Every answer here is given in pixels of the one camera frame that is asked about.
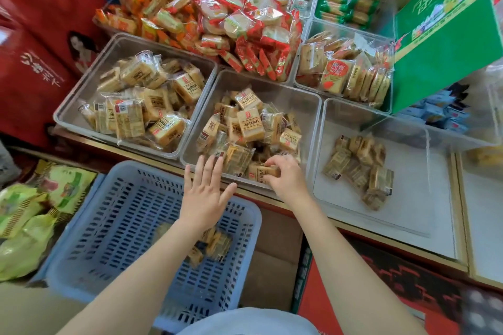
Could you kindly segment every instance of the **green cardboard sign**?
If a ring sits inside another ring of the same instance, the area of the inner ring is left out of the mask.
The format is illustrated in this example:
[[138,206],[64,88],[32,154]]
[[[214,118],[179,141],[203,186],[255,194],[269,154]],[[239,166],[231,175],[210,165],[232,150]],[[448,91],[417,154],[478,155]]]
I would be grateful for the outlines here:
[[503,57],[492,0],[411,0],[396,24],[393,113]]

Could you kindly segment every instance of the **woman printed on box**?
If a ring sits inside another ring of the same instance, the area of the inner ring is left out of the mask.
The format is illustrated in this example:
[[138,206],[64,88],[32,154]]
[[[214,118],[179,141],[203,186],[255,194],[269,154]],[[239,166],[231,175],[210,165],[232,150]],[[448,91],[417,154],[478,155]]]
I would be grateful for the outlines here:
[[75,31],[70,31],[66,39],[75,66],[82,73],[85,73],[97,57],[98,51],[94,41],[90,37]]
[[[110,283],[58,335],[144,335],[152,327],[173,278],[201,234],[217,224],[236,192],[220,193],[223,157],[196,165],[194,180],[185,168],[179,219],[161,239]],[[427,335],[396,295],[379,279],[310,196],[291,155],[275,155],[281,175],[264,180],[292,209],[309,242],[337,322],[345,335]],[[181,335],[318,335],[311,322],[272,309],[244,307],[223,311],[187,326]]]

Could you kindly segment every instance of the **basket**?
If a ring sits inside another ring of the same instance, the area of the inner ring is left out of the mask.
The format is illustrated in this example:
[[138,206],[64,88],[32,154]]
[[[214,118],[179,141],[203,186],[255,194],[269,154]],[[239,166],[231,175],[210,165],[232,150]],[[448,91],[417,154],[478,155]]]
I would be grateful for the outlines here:
[[[135,161],[113,167],[50,264],[48,286],[67,298],[93,300],[150,247],[159,224],[179,217],[183,184]],[[261,222],[255,204],[232,197],[217,224],[232,236],[229,253],[222,263],[205,258],[196,269],[184,261],[154,326],[176,333],[237,308]]]

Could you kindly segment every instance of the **wooden trim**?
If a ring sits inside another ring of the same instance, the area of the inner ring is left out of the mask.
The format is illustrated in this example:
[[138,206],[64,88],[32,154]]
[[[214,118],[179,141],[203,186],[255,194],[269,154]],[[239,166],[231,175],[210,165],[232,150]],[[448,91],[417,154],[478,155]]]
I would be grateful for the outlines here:
[[463,205],[461,203],[461,189],[459,182],[459,169],[456,154],[449,154],[449,180],[451,185],[452,220],[454,235],[456,237],[456,258],[468,266],[468,250],[464,227]]
[[[70,141],[76,141],[76,142],[79,142],[79,143],[87,145],[87,146],[99,148],[101,150],[105,150],[105,151],[120,155],[120,156],[127,158],[127,159],[130,159],[130,160],[135,160],[135,161],[138,161],[138,162],[141,162],[141,163],[153,166],[153,167],[157,167],[159,169],[168,171],[168,172],[176,174],[176,175],[182,176],[184,173],[184,170],[179,167],[171,166],[171,165],[162,163],[158,160],[153,160],[153,159],[144,157],[142,155],[131,153],[129,151],[123,150],[121,148],[117,148],[117,147],[114,147],[114,146],[111,146],[111,145],[108,145],[108,144],[105,144],[102,142],[94,141],[92,139],[73,134],[73,133],[71,133],[67,130],[64,130],[64,129],[57,129],[56,134],[61,137],[66,138]],[[222,183],[223,188],[225,188],[226,185],[227,185],[226,183]],[[280,211],[283,211],[282,213],[287,214],[289,216],[292,216],[291,209],[282,201],[261,195],[256,192],[248,191],[248,190],[241,188],[241,187],[237,189],[236,194],[238,194],[242,197],[248,198],[250,200],[261,202],[261,203],[266,204],[268,206],[276,207]],[[393,248],[398,248],[400,250],[403,250],[404,252],[419,256],[419,257],[424,258],[426,260],[430,260],[431,262],[435,262],[435,263],[438,263],[438,264],[441,264],[441,265],[444,265],[449,268],[453,268],[453,269],[456,269],[456,270],[459,270],[462,272],[468,272],[468,266],[462,260],[461,260],[461,262],[459,262],[458,260],[448,259],[446,257],[431,253],[427,250],[416,248],[416,247],[411,246],[409,244],[402,243],[400,241],[394,240],[389,237],[381,236],[381,235],[376,234],[374,232],[370,232],[368,230],[364,230],[364,229],[358,228],[358,227],[350,225],[350,224],[346,224],[346,223],[338,221],[338,220],[334,220],[334,219],[330,219],[330,220],[332,221],[334,226],[336,226],[337,228],[340,228],[342,230],[354,233],[354,234],[362,236],[362,237],[369,238],[371,240],[386,244],[386,245],[393,247]]]

